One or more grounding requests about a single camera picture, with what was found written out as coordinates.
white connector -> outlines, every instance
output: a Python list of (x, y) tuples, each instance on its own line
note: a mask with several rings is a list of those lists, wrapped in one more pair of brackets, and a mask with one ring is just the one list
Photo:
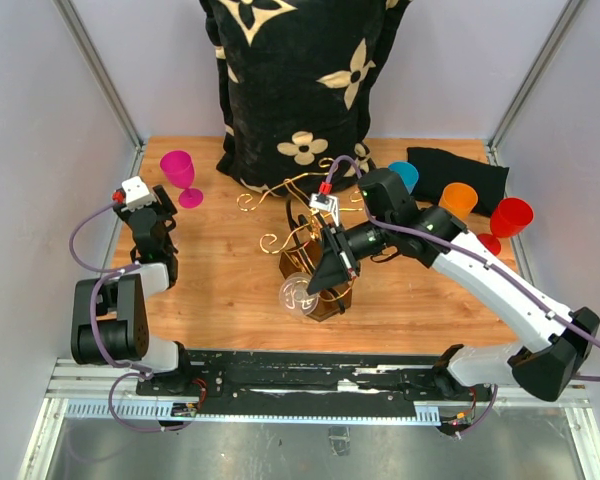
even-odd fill
[(153, 191), (147, 187), (140, 177), (133, 177), (122, 182), (124, 203), (131, 211), (146, 207), (156, 201)]
[(325, 199), (324, 201), (319, 197), (320, 195), (317, 193), (312, 193), (309, 207), (323, 212), (329, 212), (334, 223), (336, 225), (340, 225), (340, 205), (338, 202), (338, 197), (335, 195), (323, 195), (323, 198)]

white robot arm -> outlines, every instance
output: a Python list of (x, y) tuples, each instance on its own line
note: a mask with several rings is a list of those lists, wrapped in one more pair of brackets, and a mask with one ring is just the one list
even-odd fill
[[(463, 390), (460, 387), (492, 383), (520, 385), (540, 399), (556, 400), (591, 349), (556, 318), (595, 336), (597, 315), (586, 307), (574, 311), (534, 288), (446, 210), (419, 209), (396, 173), (376, 169), (359, 179), (358, 188), (371, 220), (348, 230), (323, 224), (323, 255), (307, 293), (359, 276), (361, 259), (395, 247), (399, 254), (465, 287), (518, 336), (519, 341), (509, 345), (449, 348), (434, 367), (436, 385), (445, 395), (454, 396)], [(314, 195), (312, 204), (330, 203), (321, 196)]]

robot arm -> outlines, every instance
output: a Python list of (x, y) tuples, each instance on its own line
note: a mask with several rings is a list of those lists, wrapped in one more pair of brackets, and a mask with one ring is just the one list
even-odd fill
[(150, 296), (171, 288), (178, 277), (178, 251), (169, 234), (176, 226), (177, 210), (162, 186), (150, 189), (140, 177), (124, 181), (113, 199), (114, 212), (131, 229), (131, 261), (139, 268), (104, 283), (93, 278), (76, 284), (71, 353), (78, 364), (107, 363), (92, 325), (92, 295), (100, 284), (94, 313), (101, 318), (97, 334), (106, 351), (115, 361), (131, 362), (153, 372), (153, 378), (162, 377), (177, 391), (190, 383), (188, 354), (181, 344), (150, 335), (145, 309)]
[[(595, 335), (599, 318), (588, 308), (573, 311), (540, 292), (488, 252), (466, 225), (446, 210), (419, 209), (400, 176), (388, 169), (374, 170), (359, 179), (369, 213), (387, 226), (397, 225), (474, 252), (486, 262), (420, 236), (381, 228), (365, 222), (349, 230), (323, 222), (323, 256), (307, 288), (309, 294), (333, 288), (360, 275), (360, 260), (379, 255), (387, 247), (417, 259), (427, 268), (464, 286), (506, 322), (518, 343), (486, 348), (454, 345), (434, 367), (434, 380), (448, 396), (480, 383), (520, 385), (532, 395), (556, 400), (587, 358), (591, 345), (553, 319), (570, 319)], [(312, 205), (329, 204), (315, 195)], [(519, 288), (496, 270), (502, 270)], [(551, 310), (550, 314), (521, 292), (526, 289)]]

red plastic cup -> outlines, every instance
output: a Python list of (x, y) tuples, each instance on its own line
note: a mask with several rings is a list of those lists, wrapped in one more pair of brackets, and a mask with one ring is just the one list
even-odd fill
[(491, 233), (498, 238), (519, 234), (533, 221), (533, 209), (520, 198), (505, 198), (491, 216)]
[(478, 240), (480, 240), (480, 243), (484, 245), (484, 248), (489, 250), (493, 255), (496, 257), (500, 255), (500, 252), (502, 251), (502, 245), (497, 237), (491, 235), (490, 233), (481, 233), (478, 235)]

metal floor panel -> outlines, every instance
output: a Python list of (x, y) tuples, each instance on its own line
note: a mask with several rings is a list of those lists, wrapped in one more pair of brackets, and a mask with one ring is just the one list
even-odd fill
[(111, 420), (65, 420), (47, 478), (584, 478), (558, 408), (497, 409), (462, 441), (433, 427), (352, 426), (346, 449), (338, 448), (342, 438), (326, 425), (196, 422), (178, 434), (136, 434)]

